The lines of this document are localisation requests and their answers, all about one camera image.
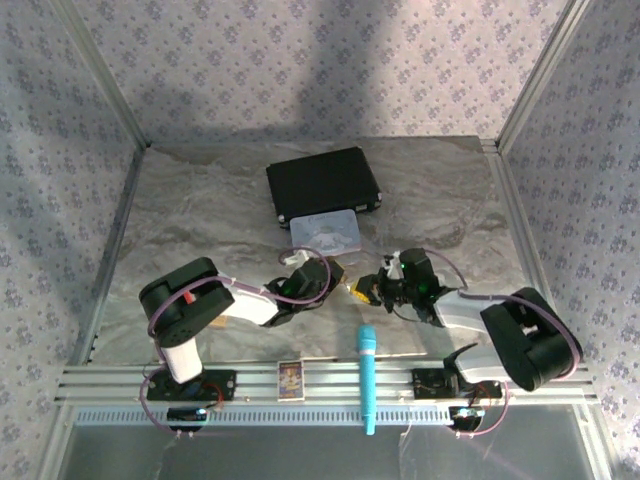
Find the glass panel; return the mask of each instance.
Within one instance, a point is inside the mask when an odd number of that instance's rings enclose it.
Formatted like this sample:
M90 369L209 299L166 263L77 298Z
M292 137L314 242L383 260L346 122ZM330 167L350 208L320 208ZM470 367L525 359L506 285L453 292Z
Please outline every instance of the glass panel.
M513 407L495 432L444 427L220 429L176 440L154 427L75 428L60 478L474 480L593 478L571 407Z

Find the metal frame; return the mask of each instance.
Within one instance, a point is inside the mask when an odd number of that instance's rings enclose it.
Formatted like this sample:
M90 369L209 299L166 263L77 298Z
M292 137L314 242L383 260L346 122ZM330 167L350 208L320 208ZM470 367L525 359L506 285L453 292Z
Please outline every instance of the metal frame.
M143 152L149 145L149 141L145 138L142 128L118 88L115 78L111 75L107 63L102 58L75 5L71 0L50 0L50 2L127 135L131 137L138 150Z
M277 398L277 365L266 363L219 363L207 368L233 369L238 372L234 405L282 405ZM357 362L327 362L306 360L305 405L359 405L360 384ZM376 362L376 393L380 405L445 405L464 406L464 399L414 400L411 370L443 368L441 360L425 357L411 360L378 360ZM141 366L68 367L62 374L55 401L70 406L133 406L138 405ZM535 392L526 392L509 384L512 405L557 405L597 403L591 376L580 367L568 380L552 381ZM154 402L167 406L168 403ZM185 402L179 405L193 405Z
M533 107L551 79L569 43L582 23L591 0L570 0L538 57L529 79L511 110L496 140L501 155L506 155L529 118Z
M122 189L120 203L116 210L113 226L105 246L105 254L102 258L102 263L100 264L100 269L96 276L96 304L93 308L93 314L91 316L89 326L86 331L81 331L81 335L78 338L78 344L71 355L71 360L69 362L71 365L84 365L91 361L93 342L98 336L105 300L107 299L111 279L113 278L113 273L116 268L118 252L120 251L120 245L124 238L124 230L129 218L129 212L133 205L133 197L138 186L138 178L140 176L140 168L142 166L143 158L144 151L137 151L131 161L131 166L129 167L129 172L125 179L124 188Z
M96 338L104 299L115 268L115 260L133 201L142 156L148 146L148 141L73 3L70 0L51 0L51 3L94 74L109 105L138 148L127 178L127 186L121 208L118 210L114 232L110 238L109 254L103 265L104 270L99 276L98 304L91 319L89 332L85 335L77 355L74 355L74 363L81 365L90 362L90 353ZM515 188L513 176L500 154L505 155L511 148L566 51L590 3L590 0L570 0L568 2L497 141L482 141L492 174L496 180L498 193L507 210L507 219L525 277L528 282L543 293L552 306L553 300ZM237 395L242 401L232 402L232 408L250 411L251 409L273 408L278 405L275 364L225 364L224 366L239 371ZM409 370L417 366L437 368L442 366L442 362L426 359L378 362L378 378L380 379L378 402L382 408L420 408L426 406L439 409L459 404L459 402L452 400L438 402L413 400ZM335 405L353 407L359 402L356 363L305 362L305 367L306 404L317 408ZM137 397L138 385L141 380L141 366L102 367L87 365L66 368L56 396L59 409L38 478L40 480L57 478L62 467L71 430L83 412L104 410L105 408L113 409L115 405L120 405L125 409L139 408ZM597 479L610 479L616 476L616 463L614 462L617 458L616 453L605 433L602 413L598 409L597 397L586 368L580 368L576 375L568 381L551 382L533 393L524 392L512 386L512 395L510 403L514 405L574 405L574 414L580 426L594 476ZM160 408L166 408L166 405L161 405Z
M335 425L342 419L348 425L359 422L359 364L357 362L305 361L304 405L284 406L277 400L277 365L271 363L209 364L207 368L238 371L236 397L225 403L226 416L209 417L209 425ZM440 360L424 357L380 360L376 364L377 394L381 424L447 425L448 407L464 406L465 400L415 400L411 369L442 368ZM50 447L39 479L56 478L71 429L76 426L145 425L139 405L139 385L143 366L68 367L65 369L55 402L60 405ZM510 405L572 405L592 471L596 479L615 478L615 458L603 442L598 399L591 375L580 367L568 380L552 381L535 392L510 385ZM153 402L152 411L164 420L167 403ZM179 405L192 405L189 402Z
M551 308L556 309L553 302L553 296L549 289L549 283L542 269L542 262L538 255L538 249L533 240L531 227L527 221L527 216L518 195L516 182L511 173L511 167L505 162L502 155L498 152L496 142L493 140L482 140L482 149L489 168L496 181L496 190L498 196L506 209L507 222L513 237L513 243L516 247L518 259L522 265L522 273L524 277L536 290L538 290Z

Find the cyan microphone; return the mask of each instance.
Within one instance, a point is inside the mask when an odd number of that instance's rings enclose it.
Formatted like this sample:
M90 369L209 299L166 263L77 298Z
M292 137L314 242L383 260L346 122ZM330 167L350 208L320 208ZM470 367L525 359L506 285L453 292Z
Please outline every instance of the cyan microphone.
M373 435L376 431L376 331L371 325L358 329L360 353L360 415L364 431Z

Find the patterned wall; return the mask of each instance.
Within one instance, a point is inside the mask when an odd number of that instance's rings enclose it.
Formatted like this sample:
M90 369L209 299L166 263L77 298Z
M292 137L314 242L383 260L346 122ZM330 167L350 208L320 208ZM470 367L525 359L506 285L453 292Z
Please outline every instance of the patterned wall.
M133 144L49 4L0 2L0 478L34 478Z
M596 0L508 154L557 305L640 474L640 3Z
M495 138L566 0L76 0L152 141Z

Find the black case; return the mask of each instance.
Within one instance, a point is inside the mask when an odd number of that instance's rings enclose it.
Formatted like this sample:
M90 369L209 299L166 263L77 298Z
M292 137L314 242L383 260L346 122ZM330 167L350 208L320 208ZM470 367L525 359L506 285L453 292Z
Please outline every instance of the black case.
M373 211L382 195L359 147L267 167L271 198L283 228L292 218L352 209Z

